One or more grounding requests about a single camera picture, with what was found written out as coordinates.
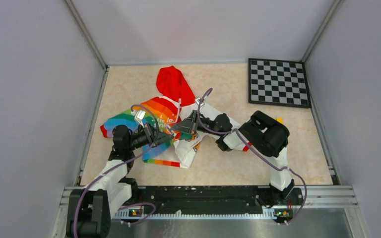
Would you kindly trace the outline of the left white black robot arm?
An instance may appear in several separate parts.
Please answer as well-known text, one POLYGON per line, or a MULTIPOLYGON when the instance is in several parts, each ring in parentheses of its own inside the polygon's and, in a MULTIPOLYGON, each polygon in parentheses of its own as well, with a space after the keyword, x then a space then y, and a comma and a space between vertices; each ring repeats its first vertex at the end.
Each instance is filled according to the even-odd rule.
POLYGON ((127 179, 135 159, 134 150, 147 146, 151 148, 165 144, 174 136, 161 132, 149 123, 139 125, 133 131, 125 125, 112 130, 113 146, 109 159, 100 174, 88 185, 74 189, 69 195, 66 222, 68 238, 105 238, 111 220, 124 203, 135 204, 139 191, 133 188, 135 180, 127 179))

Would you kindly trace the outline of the rainbow white red hooded jacket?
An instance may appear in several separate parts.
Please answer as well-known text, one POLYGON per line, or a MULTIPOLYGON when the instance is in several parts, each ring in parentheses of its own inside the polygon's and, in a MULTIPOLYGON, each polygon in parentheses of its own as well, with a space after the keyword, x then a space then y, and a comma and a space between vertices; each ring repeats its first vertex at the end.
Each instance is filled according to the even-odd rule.
MULTIPOLYGON (((157 117, 159 129, 162 132, 169 133, 168 128, 173 126, 174 122, 181 122, 182 119, 190 115, 192 110, 197 110, 196 96, 182 72, 174 66, 164 67, 159 70, 155 86, 161 95, 140 104, 151 110, 157 117)), ((210 119, 222 114, 222 112, 209 104, 203 104, 200 107, 200 113, 201 117, 204 116, 210 119)), ((118 125, 125 125, 128 129, 135 131, 138 129, 139 124, 134 120, 131 109, 128 109, 108 119, 100 126, 103 136, 113 138, 112 131, 118 125)), ((197 132, 193 136, 177 133, 173 140, 151 148, 142 156, 142 160, 145 163, 189 168, 202 139, 206 135, 215 139, 219 138, 218 135, 205 132, 197 132), (172 155, 168 155, 170 149, 174 149, 172 155)))

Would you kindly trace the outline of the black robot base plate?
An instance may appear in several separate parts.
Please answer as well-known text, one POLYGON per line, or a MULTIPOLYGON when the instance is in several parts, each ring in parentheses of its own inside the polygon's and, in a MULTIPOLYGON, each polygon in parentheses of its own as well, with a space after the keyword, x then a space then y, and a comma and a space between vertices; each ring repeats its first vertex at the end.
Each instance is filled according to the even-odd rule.
POLYGON ((132 190, 125 204, 138 204, 148 211, 154 204, 155 214, 181 211, 185 215, 239 215, 261 214, 279 206, 295 207, 302 201, 300 188, 283 198, 269 186, 142 186, 132 190))

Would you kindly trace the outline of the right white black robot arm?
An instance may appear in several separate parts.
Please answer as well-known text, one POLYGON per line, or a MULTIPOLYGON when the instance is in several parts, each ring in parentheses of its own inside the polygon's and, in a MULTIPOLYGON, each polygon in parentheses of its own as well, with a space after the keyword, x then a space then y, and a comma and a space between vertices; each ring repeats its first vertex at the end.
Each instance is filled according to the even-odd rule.
POLYGON ((226 113, 215 119, 204 117, 193 110, 183 121, 172 127, 181 134, 194 135, 204 132, 218 136, 216 144, 222 151, 252 150, 271 168, 271 198, 277 204, 285 204, 291 198, 294 180, 287 169, 287 146, 289 130, 282 123, 255 111, 244 124, 235 127, 226 113))

